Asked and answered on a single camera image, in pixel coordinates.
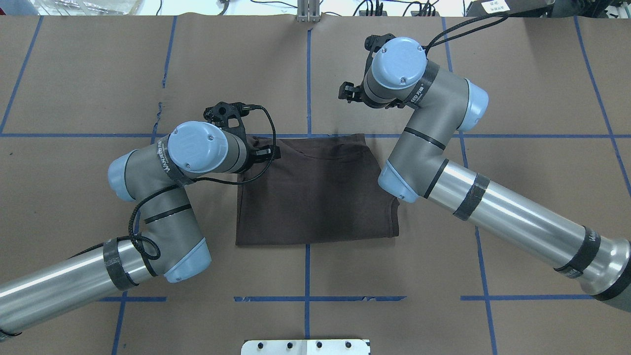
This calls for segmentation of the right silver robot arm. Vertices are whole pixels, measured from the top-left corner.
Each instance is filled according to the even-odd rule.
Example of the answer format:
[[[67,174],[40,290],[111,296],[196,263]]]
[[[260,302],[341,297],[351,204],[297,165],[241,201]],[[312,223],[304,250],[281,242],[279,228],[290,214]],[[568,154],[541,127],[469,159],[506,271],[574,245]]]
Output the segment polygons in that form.
[[[428,58],[429,47],[393,34],[370,35],[363,80],[338,97],[413,113],[379,175],[381,189],[410,204],[423,198],[575,280],[592,299],[629,312],[630,242],[609,239],[519,195],[444,154],[456,133],[482,119],[489,95]]]

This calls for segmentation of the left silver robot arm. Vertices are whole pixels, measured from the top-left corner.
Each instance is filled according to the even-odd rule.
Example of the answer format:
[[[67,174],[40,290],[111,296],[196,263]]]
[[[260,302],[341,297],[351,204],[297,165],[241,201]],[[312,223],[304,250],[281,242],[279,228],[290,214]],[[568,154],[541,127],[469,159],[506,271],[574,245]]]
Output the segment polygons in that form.
[[[281,157],[276,142],[253,147],[243,117],[266,108],[217,103],[203,121],[187,121],[168,135],[114,160],[110,188],[135,203],[127,234],[1,286],[1,340],[156,276],[178,283],[207,269],[211,256],[185,187],[209,173],[239,174]]]

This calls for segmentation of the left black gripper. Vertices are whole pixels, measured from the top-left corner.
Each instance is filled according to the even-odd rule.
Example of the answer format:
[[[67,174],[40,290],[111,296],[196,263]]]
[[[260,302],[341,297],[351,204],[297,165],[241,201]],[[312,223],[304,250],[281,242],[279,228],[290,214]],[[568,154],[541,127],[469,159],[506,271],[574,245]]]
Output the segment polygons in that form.
[[[272,143],[252,146],[246,137],[243,117],[250,111],[263,111],[271,125]],[[243,173],[254,164],[270,163],[281,159],[281,148],[277,146],[277,133],[270,113],[258,104],[220,102],[205,108],[204,119],[223,131],[228,140],[228,153],[223,163],[213,173]]]

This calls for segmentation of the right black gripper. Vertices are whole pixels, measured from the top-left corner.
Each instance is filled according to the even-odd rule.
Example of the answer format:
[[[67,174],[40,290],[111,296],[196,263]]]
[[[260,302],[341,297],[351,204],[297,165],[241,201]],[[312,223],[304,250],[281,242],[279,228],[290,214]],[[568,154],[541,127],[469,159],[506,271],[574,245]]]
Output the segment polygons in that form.
[[[383,98],[380,90],[399,91],[408,87],[406,75],[410,65],[404,58],[410,54],[410,39],[393,34],[370,35],[364,40],[366,58],[364,79],[360,85],[344,81],[338,99],[347,103],[364,103],[371,108],[404,108],[407,103],[399,97]]]

